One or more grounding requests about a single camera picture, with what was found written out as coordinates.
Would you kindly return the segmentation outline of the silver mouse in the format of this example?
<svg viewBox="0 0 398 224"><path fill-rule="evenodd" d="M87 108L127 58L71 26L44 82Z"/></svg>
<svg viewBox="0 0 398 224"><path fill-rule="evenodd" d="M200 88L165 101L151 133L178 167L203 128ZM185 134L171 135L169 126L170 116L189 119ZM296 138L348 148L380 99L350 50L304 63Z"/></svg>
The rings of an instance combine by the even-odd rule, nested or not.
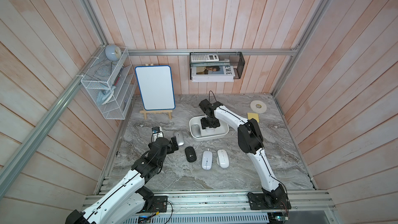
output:
<svg viewBox="0 0 398 224"><path fill-rule="evenodd" d="M176 142L177 142L178 146L184 145L183 133L181 131L176 131L174 133L174 136L176 138Z"/></svg>
<svg viewBox="0 0 398 224"><path fill-rule="evenodd" d="M201 127L198 124L193 124L191 126L191 133L195 138L200 138L201 135Z"/></svg>

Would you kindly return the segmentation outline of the black computer mouse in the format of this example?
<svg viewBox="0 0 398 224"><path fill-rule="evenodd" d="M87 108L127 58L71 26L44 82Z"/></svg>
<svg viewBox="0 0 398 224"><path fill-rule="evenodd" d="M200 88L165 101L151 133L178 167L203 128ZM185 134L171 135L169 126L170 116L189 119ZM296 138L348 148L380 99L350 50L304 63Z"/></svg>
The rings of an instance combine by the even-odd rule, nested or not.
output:
<svg viewBox="0 0 398 224"><path fill-rule="evenodd" d="M197 155L196 155L195 149L192 146L186 147L184 152L185 152L186 160L189 163L193 163L197 160Z"/></svg>

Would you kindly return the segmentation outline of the white glossy mouse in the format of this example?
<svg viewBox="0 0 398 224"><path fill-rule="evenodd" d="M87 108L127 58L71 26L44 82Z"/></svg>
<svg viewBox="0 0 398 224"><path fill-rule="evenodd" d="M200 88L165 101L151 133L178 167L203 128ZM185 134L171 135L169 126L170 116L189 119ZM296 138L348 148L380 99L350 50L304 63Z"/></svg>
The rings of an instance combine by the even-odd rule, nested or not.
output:
<svg viewBox="0 0 398 224"><path fill-rule="evenodd" d="M217 161L217 164L223 169L228 168L230 165L228 154L224 149L219 149L217 151L216 161Z"/></svg>

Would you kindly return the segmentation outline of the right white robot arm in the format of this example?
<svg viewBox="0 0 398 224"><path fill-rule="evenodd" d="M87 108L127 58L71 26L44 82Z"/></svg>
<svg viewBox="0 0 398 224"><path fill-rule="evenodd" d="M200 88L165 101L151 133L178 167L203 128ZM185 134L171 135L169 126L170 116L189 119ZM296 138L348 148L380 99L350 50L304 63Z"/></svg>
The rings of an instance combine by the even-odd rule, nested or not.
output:
<svg viewBox="0 0 398 224"><path fill-rule="evenodd" d="M229 110L222 103L216 101L210 103L204 99L199 103L200 109L205 114L201 119L203 129L218 128L223 121L232 127L238 135L238 145L242 152L246 153L254 164L259 175L262 193L247 194L249 200L255 204L251 209L277 209L283 207L291 209L290 201L284 184L279 181L265 154L263 135L255 119L247 119Z"/></svg>

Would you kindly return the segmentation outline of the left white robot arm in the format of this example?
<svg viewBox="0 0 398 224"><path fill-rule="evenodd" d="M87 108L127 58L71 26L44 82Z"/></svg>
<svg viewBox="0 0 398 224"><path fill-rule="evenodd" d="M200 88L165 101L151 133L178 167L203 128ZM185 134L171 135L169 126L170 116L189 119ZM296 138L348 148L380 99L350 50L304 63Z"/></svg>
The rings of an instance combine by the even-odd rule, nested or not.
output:
<svg viewBox="0 0 398 224"><path fill-rule="evenodd" d="M123 179L106 195L82 212L74 210L67 224L121 224L130 214L150 212L154 194L145 187L151 178L163 169L168 154L179 149L177 140L160 137L148 144L146 151L134 162Z"/></svg>

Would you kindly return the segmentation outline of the white plastic storage box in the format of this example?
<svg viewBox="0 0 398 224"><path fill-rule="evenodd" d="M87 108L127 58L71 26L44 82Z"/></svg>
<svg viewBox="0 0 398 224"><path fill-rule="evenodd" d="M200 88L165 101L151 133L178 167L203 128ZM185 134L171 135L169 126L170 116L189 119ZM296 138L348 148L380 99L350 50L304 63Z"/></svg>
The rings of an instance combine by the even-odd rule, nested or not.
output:
<svg viewBox="0 0 398 224"><path fill-rule="evenodd" d="M193 139L195 141L199 142L199 141L209 141L209 140L214 140L214 139L221 139L228 134L229 126L223 121L220 121L220 127L218 127L218 128L206 128L205 130L202 130L201 119L203 117L205 117L205 116L203 115L203 116L193 117L189 121L190 133L191 133L191 126L193 124L198 124L201 127L201 135L202 136L200 138L195 138L191 133L191 136L193 137Z"/></svg>

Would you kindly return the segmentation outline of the yellow sticky note pad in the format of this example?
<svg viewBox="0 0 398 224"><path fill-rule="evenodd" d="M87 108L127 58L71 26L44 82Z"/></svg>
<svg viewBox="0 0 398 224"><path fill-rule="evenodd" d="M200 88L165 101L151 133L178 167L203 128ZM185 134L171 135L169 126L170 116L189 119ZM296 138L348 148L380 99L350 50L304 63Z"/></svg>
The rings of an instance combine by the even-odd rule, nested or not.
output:
<svg viewBox="0 0 398 224"><path fill-rule="evenodd" d="M258 113L247 113L247 118L248 118L248 119L254 119L254 120L256 120L258 123L260 122L259 114L258 114Z"/></svg>

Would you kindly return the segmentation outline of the magazine with portrait cover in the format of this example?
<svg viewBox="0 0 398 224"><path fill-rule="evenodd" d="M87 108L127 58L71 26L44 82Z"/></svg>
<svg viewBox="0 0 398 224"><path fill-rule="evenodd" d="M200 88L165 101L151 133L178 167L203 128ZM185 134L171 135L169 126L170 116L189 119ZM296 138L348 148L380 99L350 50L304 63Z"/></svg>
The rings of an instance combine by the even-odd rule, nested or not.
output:
<svg viewBox="0 0 398 224"><path fill-rule="evenodd" d="M199 66L191 69L193 82L233 82L235 71L230 66Z"/></svg>

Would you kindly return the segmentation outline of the white tape roll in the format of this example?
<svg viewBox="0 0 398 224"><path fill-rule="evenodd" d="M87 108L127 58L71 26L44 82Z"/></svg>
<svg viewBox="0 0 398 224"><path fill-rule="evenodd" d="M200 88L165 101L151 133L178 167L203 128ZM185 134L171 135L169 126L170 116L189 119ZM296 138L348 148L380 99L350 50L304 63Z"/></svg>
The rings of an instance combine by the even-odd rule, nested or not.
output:
<svg viewBox="0 0 398 224"><path fill-rule="evenodd" d="M250 103L250 108L254 113L257 113L257 114L263 114L267 111L267 105L260 100L252 101Z"/></svg>

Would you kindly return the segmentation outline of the small wooden easel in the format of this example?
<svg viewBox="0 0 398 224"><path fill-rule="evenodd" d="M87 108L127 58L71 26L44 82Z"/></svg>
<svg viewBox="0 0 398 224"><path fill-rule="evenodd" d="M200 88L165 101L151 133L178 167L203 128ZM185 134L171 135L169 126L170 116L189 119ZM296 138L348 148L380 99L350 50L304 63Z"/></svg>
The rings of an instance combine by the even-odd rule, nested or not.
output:
<svg viewBox="0 0 398 224"><path fill-rule="evenodd" d="M168 114L169 119L172 119L172 112L173 110L141 110L140 113L143 114L144 119L147 120L148 114Z"/></svg>

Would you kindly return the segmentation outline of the white calculator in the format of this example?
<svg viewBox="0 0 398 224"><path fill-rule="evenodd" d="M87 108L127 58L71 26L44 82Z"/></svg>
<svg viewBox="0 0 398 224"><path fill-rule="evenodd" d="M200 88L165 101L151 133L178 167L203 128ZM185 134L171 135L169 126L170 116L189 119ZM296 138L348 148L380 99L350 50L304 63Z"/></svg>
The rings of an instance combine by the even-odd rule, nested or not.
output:
<svg viewBox="0 0 398 224"><path fill-rule="evenodd" d="M207 62L218 62L219 57L215 54L197 54L190 56L191 63L207 63Z"/></svg>

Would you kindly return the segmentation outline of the blue framed whiteboard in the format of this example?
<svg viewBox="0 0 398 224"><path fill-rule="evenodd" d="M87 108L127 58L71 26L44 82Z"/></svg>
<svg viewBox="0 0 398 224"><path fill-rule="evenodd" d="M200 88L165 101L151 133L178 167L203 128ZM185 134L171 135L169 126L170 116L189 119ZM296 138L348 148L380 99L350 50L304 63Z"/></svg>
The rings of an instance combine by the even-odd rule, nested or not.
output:
<svg viewBox="0 0 398 224"><path fill-rule="evenodd" d="M135 73L144 110L175 109L174 85L170 66L137 66Z"/></svg>

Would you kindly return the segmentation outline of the light blue item in shelf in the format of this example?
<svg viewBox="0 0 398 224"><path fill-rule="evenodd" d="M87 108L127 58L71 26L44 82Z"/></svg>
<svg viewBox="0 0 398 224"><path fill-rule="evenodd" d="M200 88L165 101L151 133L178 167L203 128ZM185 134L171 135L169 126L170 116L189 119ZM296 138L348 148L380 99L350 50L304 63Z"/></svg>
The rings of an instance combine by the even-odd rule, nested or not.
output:
<svg viewBox="0 0 398 224"><path fill-rule="evenodd" d="M97 95L96 104L97 106L107 104L113 97L116 86L111 86L110 89L100 90Z"/></svg>

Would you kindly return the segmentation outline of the pale blue globe lamp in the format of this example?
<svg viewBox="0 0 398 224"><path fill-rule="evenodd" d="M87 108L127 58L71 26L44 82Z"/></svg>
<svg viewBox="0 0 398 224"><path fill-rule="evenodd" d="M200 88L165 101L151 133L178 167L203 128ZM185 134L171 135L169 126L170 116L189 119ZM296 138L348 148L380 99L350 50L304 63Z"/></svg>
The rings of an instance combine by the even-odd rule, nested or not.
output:
<svg viewBox="0 0 398 224"><path fill-rule="evenodd" d="M118 62L122 57L122 51L117 45L108 45L105 47L106 58L112 62Z"/></svg>

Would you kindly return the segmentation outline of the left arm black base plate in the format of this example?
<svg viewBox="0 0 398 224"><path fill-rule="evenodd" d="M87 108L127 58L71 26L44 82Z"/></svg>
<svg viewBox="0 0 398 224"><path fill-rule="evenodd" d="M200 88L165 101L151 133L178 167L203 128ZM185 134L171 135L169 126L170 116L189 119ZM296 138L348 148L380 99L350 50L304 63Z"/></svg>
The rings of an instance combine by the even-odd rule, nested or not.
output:
<svg viewBox="0 0 398 224"><path fill-rule="evenodd" d="M168 196L154 196L145 200L145 204L140 213L165 213L167 212Z"/></svg>

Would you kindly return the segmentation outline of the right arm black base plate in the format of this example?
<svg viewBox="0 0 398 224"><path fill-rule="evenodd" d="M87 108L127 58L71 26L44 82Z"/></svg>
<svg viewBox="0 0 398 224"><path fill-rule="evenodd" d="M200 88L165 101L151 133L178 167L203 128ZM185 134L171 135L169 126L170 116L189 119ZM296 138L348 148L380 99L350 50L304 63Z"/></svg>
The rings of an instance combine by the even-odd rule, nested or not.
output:
<svg viewBox="0 0 398 224"><path fill-rule="evenodd" d="M264 193L249 192L247 198L251 210L282 209L289 211L291 209L291 203L286 194L273 198Z"/></svg>

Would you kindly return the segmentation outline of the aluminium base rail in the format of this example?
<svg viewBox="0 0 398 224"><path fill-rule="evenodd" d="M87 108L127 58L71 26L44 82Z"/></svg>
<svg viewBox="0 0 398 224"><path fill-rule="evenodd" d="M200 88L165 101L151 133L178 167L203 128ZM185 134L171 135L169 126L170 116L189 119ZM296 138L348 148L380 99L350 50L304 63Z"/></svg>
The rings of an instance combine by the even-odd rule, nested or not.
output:
<svg viewBox="0 0 398 224"><path fill-rule="evenodd" d="M340 224L335 204L324 190L288 193L289 211L251 210L243 190L159 191L168 196L167 212L151 218L152 224Z"/></svg>

